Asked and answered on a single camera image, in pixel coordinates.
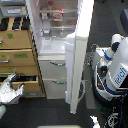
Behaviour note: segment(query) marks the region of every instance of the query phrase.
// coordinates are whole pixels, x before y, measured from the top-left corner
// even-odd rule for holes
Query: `wooden cabinet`
[[[0,31],[0,77],[17,73],[25,77],[36,77],[36,80],[22,80],[13,82],[13,88],[17,89],[24,83],[25,97],[45,97],[43,82],[38,66],[32,35],[29,30],[12,31],[14,18],[9,19],[8,29]]]

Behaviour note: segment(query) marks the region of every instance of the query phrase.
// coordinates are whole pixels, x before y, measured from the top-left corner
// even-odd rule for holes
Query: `white refrigerator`
[[[26,0],[47,98],[65,98],[74,114],[93,5],[94,0]]]

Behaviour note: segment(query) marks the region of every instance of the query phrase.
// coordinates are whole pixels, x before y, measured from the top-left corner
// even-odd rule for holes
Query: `wooden drawer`
[[[31,49],[0,50],[0,66],[35,65]]]
[[[43,80],[47,99],[62,99],[65,98],[67,90],[66,80]]]
[[[1,31],[0,41],[0,49],[31,48],[27,30]]]
[[[36,65],[34,66],[19,66],[19,67],[0,67],[0,77],[7,77],[8,75],[16,72],[17,74],[24,74],[25,76],[38,75]]]
[[[36,77],[36,80],[33,81],[20,81],[20,82],[13,82],[13,89],[17,90],[18,87],[24,83],[24,93],[34,93],[34,92],[41,92],[41,88],[39,86],[39,79]]]
[[[39,60],[42,78],[66,78],[65,60],[44,61]]]

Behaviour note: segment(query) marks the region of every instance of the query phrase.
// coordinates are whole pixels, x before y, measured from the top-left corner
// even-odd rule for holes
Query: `label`
[[[13,39],[14,38],[12,33],[8,33],[7,35],[8,35],[9,39]]]
[[[9,14],[20,14],[20,9],[11,9],[7,10]]]
[[[17,53],[13,55],[14,55],[14,58],[28,58],[28,55],[26,53]]]
[[[5,55],[1,55],[2,58],[5,58],[6,56]]]
[[[117,87],[120,87],[122,82],[124,81],[125,77],[128,74],[127,67],[123,64],[120,64],[116,69],[116,73],[114,74],[112,80]]]
[[[9,70],[11,70],[11,69],[13,69],[12,67],[11,68],[9,68]]]

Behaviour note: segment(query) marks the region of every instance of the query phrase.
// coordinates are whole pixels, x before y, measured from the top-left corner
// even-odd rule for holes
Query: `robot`
[[[105,104],[115,105],[128,90],[128,37],[112,36],[111,47],[96,48],[94,94]]]
[[[18,77],[19,76],[17,74],[9,75],[0,86],[0,119],[6,111],[3,104],[14,104],[23,95],[23,83],[16,91],[12,88],[12,82]]]

